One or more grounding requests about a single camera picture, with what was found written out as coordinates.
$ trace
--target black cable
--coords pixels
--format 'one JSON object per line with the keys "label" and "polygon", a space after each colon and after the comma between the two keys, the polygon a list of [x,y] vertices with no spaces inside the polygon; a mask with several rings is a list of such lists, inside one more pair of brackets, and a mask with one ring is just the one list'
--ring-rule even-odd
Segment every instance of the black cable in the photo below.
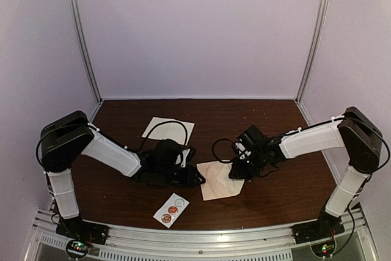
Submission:
{"label": "black cable", "polygon": [[185,130],[185,142],[183,143],[183,147],[186,146],[186,144],[188,143],[188,130],[186,129],[185,125],[181,122],[177,122],[176,120],[168,120],[167,122],[161,122],[161,123],[158,123],[157,125],[154,125],[153,128],[148,132],[147,136],[144,138],[144,140],[141,142],[141,145],[140,147],[136,150],[136,153],[140,152],[141,149],[143,148],[145,142],[147,142],[147,139],[149,138],[149,136],[152,134],[152,132],[157,128],[157,127],[160,127],[161,125],[165,125],[167,123],[177,123],[179,125],[181,125],[183,127],[183,129]]}
{"label": "black cable", "polygon": [[214,148],[215,148],[215,146],[216,146],[218,143],[220,143],[220,142],[230,142],[232,145],[235,144],[233,141],[231,141],[231,140],[229,140],[229,139],[227,139],[227,138],[218,139],[218,140],[215,141],[215,142],[213,143],[213,145],[212,145],[212,154],[213,154],[213,156],[214,156],[215,159],[216,159],[218,162],[220,162],[220,163],[224,163],[224,164],[232,163],[232,162],[233,162],[233,159],[231,159],[231,160],[222,160],[222,159],[220,159],[220,158],[216,155],[216,152],[214,151]]}
{"label": "black cable", "polygon": [[277,171],[279,171],[279,169],[280,169],[279,166],[274,166],[274,168],[275,168],[275,170],[269,171],[267,174],[259,176],[259,178],[267,177],[269,174],[272,174],[273,172],[277,172]]}
{"label": "black cable", "polygon": [[97,129],[91,125],[81,125],[81,124],[78,124],[78,125],[62,125],[61,127],[57,127],[49,132],[47,132],[46,134],[44,134],[38,141],[37,143],[37,146],[35,148],[35,157],[39,163],[39,165],[41,165],[41,167],[43,167],[43,163],[41,161],[41,158],[39,158],[39,147],[41,146],[41,143],[42,141],[47,137],[49,136],[51,133],[54,133],[55,131],[58,131],[58,130],[61,130],[63,128],[78,128],[78,127],[89,127],[91,129],[93,129],[94,131],[96,131]]}
{"label": "black cable", "polygon": [[353,222],[352,232],[350,233],[350,236],[349,236],[349,238],[347,239],[347,241],[345,242],[345,244],[343,244],[343,246],[340,247],[340,249],[339,249],[337,252],[335,252],[335,253],[332,254],[333,257],[334,257],[335,255],[339,254],[339,253],[346,247],[346,245],[349,243],[349,241],[350,241],[350,240],[352,239],[352,237],[353,237],[354,229],[356,228],[356,222],[355,222],[355,220],[354,220],[353,214],[351,213],[349,207],[348,207],[348,213],[349,213],[350,217],[352,218],[352,222]]}
{"label": "black cable", "polygon": [[[83,244],[84,246],[88,247],[88,250],[86,250],[83,254],[81,255],[76,255],[75,253],[71,253],[69,252],[68,250],[72,248],[72,243],[73,242],[78,242],[78,243],[81,243]],[[74,240],[70,240],[66,245],[65,245],[65,252],[67,253],[68,257],[72,258],[72,259],[83,259],[89,252],[90,252],[90,248],[92,247],[91,244],[88,244],[86,242],[83,242],[83,241],[80,241],[78,239],[74,239]]]}
{"label": "black cable", "polygon": [[50,219],[51,219],[51,222],[53,222],[54,224],[59,225],[60,223],[59,223],[59,222],[55,222],[54,219],[53,219],[53,217],[55,217],[56,215],[58,215],[58,213],[53,214],[53,215],[50,217]]}

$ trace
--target white cable tie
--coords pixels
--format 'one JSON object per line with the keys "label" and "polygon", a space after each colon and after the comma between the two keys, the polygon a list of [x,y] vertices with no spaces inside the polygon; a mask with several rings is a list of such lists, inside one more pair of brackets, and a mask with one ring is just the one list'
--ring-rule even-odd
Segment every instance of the white cable tie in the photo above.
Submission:
{"label": "white cable tie", "polygon": [[349,194],[349,195],[352,195],[352,196],[358,196],[359,194],[361,194],[361,192],[359,192],[359,193],[351,193],[351,192],[341,188],[341,186],[339,184],[338,184],[337,188],[340,189],[341,191],[345,192],[346,194]]}

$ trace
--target white paper sheet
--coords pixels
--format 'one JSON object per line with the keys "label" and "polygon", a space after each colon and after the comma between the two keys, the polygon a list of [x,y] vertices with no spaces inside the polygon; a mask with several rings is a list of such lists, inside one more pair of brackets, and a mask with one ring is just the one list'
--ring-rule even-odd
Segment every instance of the white paper sheet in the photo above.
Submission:
{"label": "white paper sheet", "polygon": [[[142,134],[142,137],[145,138],[149,131],[158,123],[161,122],[167,122],[169,120],[174,120],[177,122],[181,122],[185,125],[187,131],[188,131],[188,140],[186,142],[186,145],[188,144],[190,140],[190,135],[194,128],[194,123],[192,122],[182,122],[180,120],[176,119],[164,119],[161,117],[154,117],[152,118],[151,122],[145,129],[144,133]],[[185,130],[183,127],[178,123],[167,123],[165,125],[160,125],[157,128],[155,128],[152,132],[152,134],[149,136],[149,139],[155,139],[155,140],[164,140],[164,139],[171,139],[177,142],[178,144],[183,144],[185,142]]]}
{"label": "white paper sheet", "polygon": [[231,165],[231,163],[223,164],[218,161],[197,164],[198,171],[206,178],[206,183],[201,185],[204,201],[240,194],[244,180],[231,180],[228,177]]}

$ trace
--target light purple wall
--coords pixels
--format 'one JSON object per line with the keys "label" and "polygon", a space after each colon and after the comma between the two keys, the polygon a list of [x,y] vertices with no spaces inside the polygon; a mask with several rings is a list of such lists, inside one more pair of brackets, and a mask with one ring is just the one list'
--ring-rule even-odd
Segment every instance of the light purple wall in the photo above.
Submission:
{"label": "light purple wall", "polygon": [[79,0],[104,98],[293,98],[319,0]]}
{"label": "light purple wall", "polygon": [[[391,0],[330,0],[304,104],[315,122],[357,106],[391,145]],[[347,154],[331,153],[341,174]],[[381,255],[390,260],[391,164],[360,201]]]}
{"label": "light purple wall", "polygon": [[40,130],[95,102],[68,0],[0,0],[0,20],[0,259],[19,260],[49,203],[34,156]]}

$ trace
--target metal frame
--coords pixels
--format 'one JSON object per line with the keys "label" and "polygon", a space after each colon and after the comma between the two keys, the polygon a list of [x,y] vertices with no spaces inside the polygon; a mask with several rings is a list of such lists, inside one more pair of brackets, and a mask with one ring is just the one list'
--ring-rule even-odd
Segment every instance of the metal frame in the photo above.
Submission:
{"label": "metal frame", "polygon": [[307,83],[311,74],[313,63],[315,61],[316,52],[318,50],[318,45],[320,42],[320,34],[323,28],[324,19],[326,18],[328,5],[329,5],[329,0],[319,0],[318,14],[316,16],[315,29],[312,35],[310,51],[307,57],[307,63],[305,64],[304,74],[301,79],[299,92],[296,97],[296,102],[298,103],[300,103],[303,98],[305,88],[307,87]]}
{"label": "metal frame", "polygon": [[[352,211],[356,232],[367,261],[378,261],[367,221],[361,209]],[[56,234],[51,221],[53,212],[39,210],[34,220],[23,260],[33,261],[40,244],[63,249],[67,238]],[[345,213],[342,222],[349,235],[352,228],[350,215]],[[109,226],[106,245],[94,245],[91,257],[98,260],[258,260],[260,256],[290,256],[297,245],[292,234],[292,224],[236,230],[156,230],[136,227]]]}
{"label": "metal frame", "polygon": [[70,0],[70,5],[71,5],[73,22],[75,24],[76,36],[78,38],[78,43],[79,43],[79,47],[80,47],[80,52],[81,52],[81,56],[83,59],[84,67],[86,69],[87,78],[89,80],[89,83],[90,83],[90,86],[92,89],[93,97],[94,97],[96,103],[101,103],[102,97],[99,92],[97,79],[95,78],[95,75],[93,73],[91,60],[90,60],[90,56],[89,56],[87,44],[86,44],[86,38],[84,36],[84,32],[83,32],[82,25],[81,25],[78,0]]}

